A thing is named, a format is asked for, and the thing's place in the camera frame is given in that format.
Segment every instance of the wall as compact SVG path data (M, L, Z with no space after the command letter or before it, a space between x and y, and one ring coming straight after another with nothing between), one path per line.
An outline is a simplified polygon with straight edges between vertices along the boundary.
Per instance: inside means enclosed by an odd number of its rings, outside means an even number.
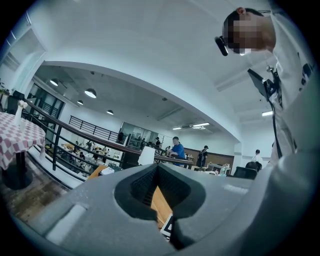
M124 116L128 116L128 118L124 118L122 120L110 114L88 109L84 106L76 107L69 103L65 103L63 110L60 114L59 120L66 124L69 124L71 116L74 116L78 119L81 119L83 121L86 121L88 123L102 127L115 133L118 133L120 131L122 122L129 123L130 121L133 121L133 125L151 130L156 133L161 133L171 138L176 135L176 133L172 132L172 130L168 130L164 127L161 127L161 123L159 123L158 121L152 120L152 118L147 118L144 115L142 116L140 113L136 111L132 113L128 109L126 110L126 115ZM61 136L66 136L65 138L68 139L71 137L71 133L66 130L62 130Z
M263 123L243 125L241 134L243 137L243 157L252 158L256 150L260 150L262 158L269 158L271 156L272 143L275 141L271 116L267 116L266 121Z
M190 131L181 131L178 137L185 148L200 151L207 145L208 152L230 156L234 155L237 142L233 136L222 131L208 134L208 131L190 129Z
M266 167L270 161L272 143L275 140L272 117L267 116L264 122L255 124L243 124L241 128L242 143L234 146L234 160L231 174L234 174L236 167L246 167L256 150L260 150L263 163L262 168Z

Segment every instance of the red checkered tablecloth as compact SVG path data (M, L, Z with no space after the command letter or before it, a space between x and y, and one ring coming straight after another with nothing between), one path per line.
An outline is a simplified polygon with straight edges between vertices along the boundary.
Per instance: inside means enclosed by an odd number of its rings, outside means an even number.
M45 131L23 118L21 122L25 122L25 128L21 131L14 125L14 119L13 114L0 112L0 167L4 170L8 168L15 153L28 151L33 145L42 146L44 154Z

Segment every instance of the black table leg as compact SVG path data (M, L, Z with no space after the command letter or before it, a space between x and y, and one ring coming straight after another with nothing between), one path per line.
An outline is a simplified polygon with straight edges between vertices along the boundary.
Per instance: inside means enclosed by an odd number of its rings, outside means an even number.
M16 153L16 165L9 165L2 170L3 183L12 190L21 190L29 186L33 180L31 171L26 168L25 153Z

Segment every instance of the tiled floor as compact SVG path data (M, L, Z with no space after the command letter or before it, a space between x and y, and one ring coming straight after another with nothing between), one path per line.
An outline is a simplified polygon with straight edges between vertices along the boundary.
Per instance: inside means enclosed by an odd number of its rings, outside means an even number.
M37 164L33 163L27 153L25 163L28 170L32 170L32 183L24 189L12 190L3 184L2 171L0 171L0 193L6 202L8 211L28 223L44 207L67 193L69 189L52 179Z

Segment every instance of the blue shirt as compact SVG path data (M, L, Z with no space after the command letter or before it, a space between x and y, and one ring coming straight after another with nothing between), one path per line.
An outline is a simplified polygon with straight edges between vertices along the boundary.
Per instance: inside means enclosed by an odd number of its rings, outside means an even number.
M185 148L182 146L182 144L179 143L178 145L174 145L172 151L176 152L179 157L185 159Z

